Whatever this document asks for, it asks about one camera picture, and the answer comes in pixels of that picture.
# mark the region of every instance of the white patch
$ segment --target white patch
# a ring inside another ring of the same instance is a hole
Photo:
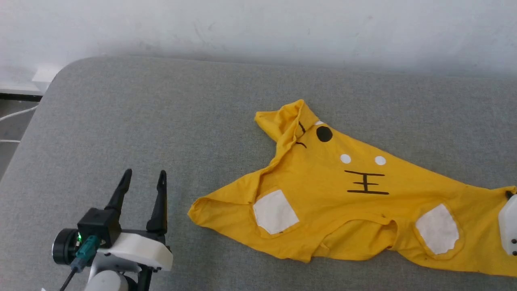
[[[339,159],[344,162],[345,164],[350,164],[350,162],[352,161],[352,158],[347,155],[347,154],[342,154]]]
[[[378,164],[379,166],[382,166],[386,163],[386,159],[383,156],[376,156],[375,163]]]
[[[282,190],[271,192],[255,202],[253,211],[258,226],[270,235],[284,231],[300,221]]]
[[[460,238],[458,226],[443,204],[422,215],[416,226],[425,244],[435,255],[454,249],[454,243]]]

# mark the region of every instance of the black dot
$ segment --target black dot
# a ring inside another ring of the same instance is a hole
[[[322,142],[327,142],[332,139],[332,131],[326,126],[320,126],[316,129],[316,135]]]

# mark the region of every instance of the black cable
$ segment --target black cable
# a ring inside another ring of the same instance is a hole
[[[63,284],[61,289],[59,289],[59,291],[65,291],[66,286],[68,286],[68,283],[70,283],[70,280],[72,280],[72,277],[75,275],[76,272],[77,272],[77,269],[73,268],[72,271],[70,272],[70,274],[68,275],[68,278],[66,278],[65,283]]]

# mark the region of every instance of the yellow garment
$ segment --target yellow garment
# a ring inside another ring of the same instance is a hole
[[[277,258],[366,260],[389,249],[430,268],[517,277],[497,219],[515,186],[489,190],[415,166],[335,131],[303,100],[255,120],[275,157],[199,198],[195,223]]]

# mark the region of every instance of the gray tablecloth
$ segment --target gray tablecloth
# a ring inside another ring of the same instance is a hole
[[[58,289],[56,234],[133,169],[123,228],[145,228],[168,172],[172,272],[151,290],[515,290],[517,280],[369,261],[279,260],[194,225],[194,200],[268,164],[256,111],[305,99],[336,130],[482,187],[517,181],[517,82],[132,57],[75,62],[52,82],[0,183],[0,289]],[[81,290],[87,274],[69,290]]]

